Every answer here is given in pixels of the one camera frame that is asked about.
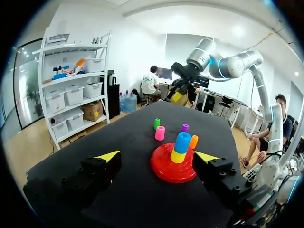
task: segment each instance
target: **cardboard box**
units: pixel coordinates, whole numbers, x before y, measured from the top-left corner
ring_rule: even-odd
[[[101,101],[94,101],[89,104],[81,106],[81,110],[84,112],[84,120],[96,121],[103,115],[103,105]]]
[[[60,143],[60,147],[64,148],[64,147],[68,146],[69,144],[71,144],[70,141],[68,139],[65,139],[64,141],[62,141]]]
[[[75,142],[77,139],[79,139],[77,134],[74,134],[73,136],[69,137],[70,143]]]
[[[82,138],[82,137],[87,135],[87,132],[86,132],[86,130],[83,130],[83,131],[77,133],[77,135],[78,135],[79,138]]]

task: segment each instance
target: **white t-shirt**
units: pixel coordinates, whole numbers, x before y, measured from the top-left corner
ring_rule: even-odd
[[[142,79],[142,92],[144,94],[153,94],[156,91],[154,85],[159,84],[157,75],[149,72]]]

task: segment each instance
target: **orange cup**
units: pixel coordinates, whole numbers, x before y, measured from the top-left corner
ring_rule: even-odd
[[[196,144],[198,144],[199,137],[197,135],[192,136],[189,148],[194,149],[196,147]]]

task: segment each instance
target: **dark hair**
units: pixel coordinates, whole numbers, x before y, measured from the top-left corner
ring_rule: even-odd
[[[278,94],[277,96],[275,96],[275,100],[277,101],[278,99],[284,101],[284,103],[286,104],[286,98],[282,95],[282,94]]]
[[[157,66],[152,66],[150,72],[155,73],[158,70]]]

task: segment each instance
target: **red ring base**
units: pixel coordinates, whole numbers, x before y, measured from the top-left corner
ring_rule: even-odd
[[[192,180],[196,173],[192,168],[194,151],[188,149],[185,160],[181,164],[173,163],[170,159],[175,143],[159,146],[151,157],[151,166],[155,174],[164,181],[181,184]]]

